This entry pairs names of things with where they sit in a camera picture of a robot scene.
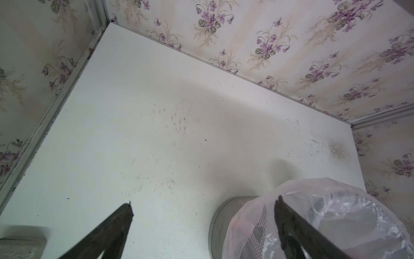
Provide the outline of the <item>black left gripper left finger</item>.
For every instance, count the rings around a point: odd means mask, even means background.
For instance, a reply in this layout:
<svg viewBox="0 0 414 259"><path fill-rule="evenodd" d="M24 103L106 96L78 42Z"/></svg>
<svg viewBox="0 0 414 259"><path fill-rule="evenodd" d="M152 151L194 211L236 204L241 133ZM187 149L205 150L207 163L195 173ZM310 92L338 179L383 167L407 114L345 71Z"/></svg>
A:
<svg viewBox="0 0 414 259"><path fill-rule="evenodd" d="M133 216L131 204L122 204L61 258L120 259Z"/></svg>

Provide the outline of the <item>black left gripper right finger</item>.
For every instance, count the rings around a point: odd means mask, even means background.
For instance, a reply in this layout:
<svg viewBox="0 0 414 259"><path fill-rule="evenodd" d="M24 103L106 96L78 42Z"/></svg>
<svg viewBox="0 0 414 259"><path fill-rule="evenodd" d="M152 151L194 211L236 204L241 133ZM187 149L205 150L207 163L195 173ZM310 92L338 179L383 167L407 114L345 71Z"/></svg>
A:
<svg viewBox="0 0 414 259"><path fill-rule="evenodd" d="M287 259L350 258L292 209L281 195L275 201L274 220Z"/></svg>

